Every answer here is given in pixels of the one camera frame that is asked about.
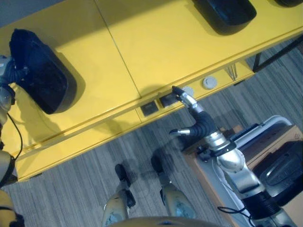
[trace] black pouch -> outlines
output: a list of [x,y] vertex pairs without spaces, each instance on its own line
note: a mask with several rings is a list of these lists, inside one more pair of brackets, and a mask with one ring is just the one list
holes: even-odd
[[68,109],[76,95],[77,83],[49,46],[35,33],[15,29],[9,43],[18,70],[28,73],[16,81],[47,114]]

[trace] cardboard box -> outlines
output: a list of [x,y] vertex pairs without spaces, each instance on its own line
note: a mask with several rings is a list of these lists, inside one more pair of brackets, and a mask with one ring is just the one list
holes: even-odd
[[[277,151],[286,142],[296,140],[303,140],[303,134],[297,126],[281,126],[263,133],[241,151],[246,158],[247,166],[250,169],[253,169],[268,154]],[[215,206],[222,206],[223,203],[220,196],[216,193],[215,188],[209,183],[207,177],[203,173],[201,166],[197,162],[197,154],[194,151],[194,146],[191,146],[188,151],[184,152],[184,157],[187,164],[193,169],[199,182],[210,199],[214,202]],[[301,192],[283,207],[295,224],[300,227],[303,227],[302,204],[303,192]],[[222,213],[222,215],[234,227],[239,226],[233,221],[230,215],[225,213]]]

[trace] metal rod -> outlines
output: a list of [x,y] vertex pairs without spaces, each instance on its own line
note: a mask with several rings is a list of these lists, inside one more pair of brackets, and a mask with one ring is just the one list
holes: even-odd
[[298,39],[296,39],[295,41],[293,41],[291,44],[289,44],[288,46],[286,46],[285,48],[283,48],[282,50],[280,50],[278,53],[274,54],[272,57],[270,57],[269,59],[267,59],[265,62],[263,62],[262,64],[259,65],[259,61],[260,61],[260,56],[261,53],[258,53],[256,55],[255,58],[255,63],[253,66],[253,72],[258,72],[261,69],[265,68],[266,66],[268,66],[269,64],[273,63],[275,60],[279,59],[280,57],[282,57],[284,54],[290,52],[292,49],[294,49],[297,45],[300,44],[300,42],[303,41],[303,35],[300,36]]

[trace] floor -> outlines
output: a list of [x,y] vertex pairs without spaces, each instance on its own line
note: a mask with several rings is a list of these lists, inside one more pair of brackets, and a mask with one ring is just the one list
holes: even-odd
[[[5,25],[3,17],[0,21],[0,26]],[[266,51],[263,58],[289,42]],[[292,50],[254,77],[200,103],[219,127],[228,129],[238,124],[246,127],[278,114],[302,130],[303,58],[300,48]],[[253,58],[248,59],[248,63],[251,65]],[[157,153],[172,182],[193,203],[198,218],[229,226],[182,157],[181,151],[188,140],[168,135],[171,129],[192,123],[187,110],[181,109],[45,171],[28,182],[3,189],[11,195],[17,212],[24,215],[26,226],[99,227],[103,206],[118,185],[114,166],[123,163],[133,182],[131,190],[137,202],[130,209],[129,216],[165,216],[167,213],[159,194],[160,183],[150,164],[151,155]]]

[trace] black case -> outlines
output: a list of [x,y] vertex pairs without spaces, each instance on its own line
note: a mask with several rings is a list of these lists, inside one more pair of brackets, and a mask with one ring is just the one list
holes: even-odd
[[280,206],[287,204],[303,190],[302,151],[303,141],[287,142],[253,169]]
[[220,35],[243,29],[257,12],[248,0],[194,0],[196,8]]
[[276,0],[282,6],[294,7],[303,2],[303,0]]
[[29,73],[16,83],[47,114],[68,109],[75,98],[77,83],[49,46],[35,33],[15,29],[9,47],[16,68],[29,69]]

